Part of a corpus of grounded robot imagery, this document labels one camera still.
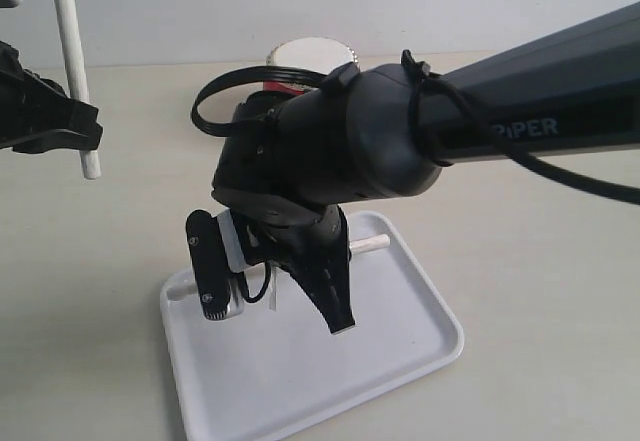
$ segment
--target white table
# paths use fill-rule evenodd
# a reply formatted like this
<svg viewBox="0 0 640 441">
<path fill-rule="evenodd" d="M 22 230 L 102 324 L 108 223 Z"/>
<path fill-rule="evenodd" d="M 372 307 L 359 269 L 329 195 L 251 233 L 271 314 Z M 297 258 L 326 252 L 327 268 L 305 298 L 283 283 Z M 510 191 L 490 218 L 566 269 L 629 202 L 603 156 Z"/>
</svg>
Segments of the white table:
<svg viewBox="0 0 640 441">
<path fill-rule="evenodd" d="M 446 71 L 481 54 L 429 59 Z M 184 439 L 158 295 L 189 264 L 186 215 L 219 209 L 209 191 L 222 141 L 191 126 L 191 102 L 238 66 L 90 70 L 105 127 L 98 181 L 82 179 L 76 153 L 0 153 L 2 439 Z M 228 119 L 249 91 L 220 95 L 209 116 Z M 554 161 L 640 184 L 638 152 Z M 347 206 L 364 208 L 399 228 L 466 347 L 293 439 L 637 437 L 640 209 L 509 161 L 449 168 L 418 198 Z"/>
</svg>

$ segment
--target black cable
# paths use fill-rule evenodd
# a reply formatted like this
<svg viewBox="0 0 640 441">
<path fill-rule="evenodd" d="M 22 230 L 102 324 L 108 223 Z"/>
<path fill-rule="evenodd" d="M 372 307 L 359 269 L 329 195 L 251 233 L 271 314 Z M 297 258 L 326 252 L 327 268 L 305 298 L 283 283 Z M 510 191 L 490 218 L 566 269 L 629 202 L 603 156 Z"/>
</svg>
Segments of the black cable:
<svg viewBox="0 0 640 441">
<path fill-rule="evenodd" d="M 198 107 L 209 96 L 243 84 L 272 81 L 317 88 L 324 78 L 324 74 L 316 73 L 315 71 L 280 66 L 254 66 L 231 71 L 217 77 L 200 90 L 191 108 L 191 121 L 200 131 L 210 136 L 221 138 L 233 136 L 252 129 L 262 130 L 266 126 L 266 123 L 262 119 L 250 118 L 241 119 L 233 123 L 215 123 L 204 119 L 198 112 Z"/>
<path fill-rule="evenodd" d="M 412 134 L 414 134 L 417 129 L 419 93 L 424 91 L 427 93 L 443 94 L 451 100 L 460 113 L 471 121 L 478 131 L 487 138 L 495 148 L 523 168 L 526 168 L 529 171 L 551 181 L 555 181 L 556 183 L 563 184 L 585 193 L 616 201 L 622 201 L 624 203 L 640 205 L 640 189 L 602 181 L 600 179 L 568 171 L 564 168 L 560 168 L 559 166 L 554 166 L 553 164 L 549 164 L 533 156 L 529 152 L 516 146 L 508 139 L 496 133 L 488 123 L 476 115 L 471 105 L 457 88 L 439 77 L 432 76 L 429 72 L 428 65 L 425 65 L 424 63 L 416 63 L 411 57 L 411 53 L 408 51 L 403 53 L 402 64 L 405 69 L 408 69 L 408 73 L 416 83 L 416 86 L 419 86 L 419 89 L 414 90 L 412 99 L 409 102 L 409 128 L 412 131 Z M 414 139 L 418 140 L 420 138 L 414 135 Z"/>
<path fill-rule="evenodd" d="M 240 288 L 240 294 L 242 295 L 242 299 L 244 299 L 249 304 L 255 304 L 264 298 L 264 295 L 267 293 L 267 288 L 269 287 L 269 283 L 271 282 L 271 263 L 265 261 L 264 263 L 264 281 L 262 283 L 262 287 L 258 294 L 254 297 L 251 297 L 249 294 L 249 286 L 247 285 L 247 280 L 244 278 L 240 281 L 238 287 Z"/>
</svg>

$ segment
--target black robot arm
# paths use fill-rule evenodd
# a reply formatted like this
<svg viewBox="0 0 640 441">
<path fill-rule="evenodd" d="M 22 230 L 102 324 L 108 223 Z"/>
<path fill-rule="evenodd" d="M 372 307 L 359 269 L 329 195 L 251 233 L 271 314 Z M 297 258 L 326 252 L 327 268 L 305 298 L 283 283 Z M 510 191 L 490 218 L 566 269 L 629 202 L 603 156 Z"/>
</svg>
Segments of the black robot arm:
<svg viewBox="0 0 640 441">
<path fill-rule="evenodd" d="M 353 63 L 325 78 L 301 72 L 319 89 L 255 93 L 229 125 L 200 116 L 198 104 L 230 85 L 293 76 L 269 69 L 214 80 L 192 119 L 229 136 L 212 194 L 264 240 L 253 264 L 288 271 L 332 332 L 353 324 L 338 204 L 417 195 L 452 163 L 505 155 L 568 186 L 640 204 L 636 188 L 531 155 L 640 145 L 640 3 L 443 76 L 405 52 L 400 64 L 364 72 Z"/>
</svg>

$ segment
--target robotic arm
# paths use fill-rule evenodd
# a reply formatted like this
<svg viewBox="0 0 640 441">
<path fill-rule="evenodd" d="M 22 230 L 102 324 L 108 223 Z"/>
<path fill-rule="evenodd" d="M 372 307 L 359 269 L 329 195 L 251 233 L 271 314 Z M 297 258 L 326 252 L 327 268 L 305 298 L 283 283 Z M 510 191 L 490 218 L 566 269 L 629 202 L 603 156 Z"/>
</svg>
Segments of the robotic arm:
<svg viewBox="0 0 640 441">
<path fill-rule="evenodd" d="M 257 81 L 318 89 L 254 93 L 230 124 L 199 114 L 208 96 Z M 335 333 L 354 324 L 341 203 L 418 195 L 453 163 L 508 156 L 554 181 L 640 204 L 635 188 L 531 155 L 640 145 L 640 3 L 444 76 L 409 52 L 400 64 L 360 72 L 350 63 L 326 77 L 273 67 L 227 73 L 203 88 L 191 116 L 228 138 L 212 195 L 230 210 L 187 220 L 205 316 L 225 319 L 239 299 L 259 299 L 242 271 L 265 263 L 287 271 Z M 269 270 L 263 288 L 268 281 Z"/>
</svg>

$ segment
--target white wall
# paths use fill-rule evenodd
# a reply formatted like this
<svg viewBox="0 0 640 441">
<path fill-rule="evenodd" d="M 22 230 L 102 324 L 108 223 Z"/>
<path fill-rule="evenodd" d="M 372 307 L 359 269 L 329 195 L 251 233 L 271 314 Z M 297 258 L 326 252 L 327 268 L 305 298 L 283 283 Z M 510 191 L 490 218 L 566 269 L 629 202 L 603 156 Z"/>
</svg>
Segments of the white wall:
<svg viewBox="0 0 640 441">
<path fill-rule="evenodd" d="M 508 48 L 638 0 L 77 0 L 90 65 L 260 59 L 326 35 L 360 54 Z M 52 0 L 0 11 L 0 39 L 61 66 Z"/>
</svg>

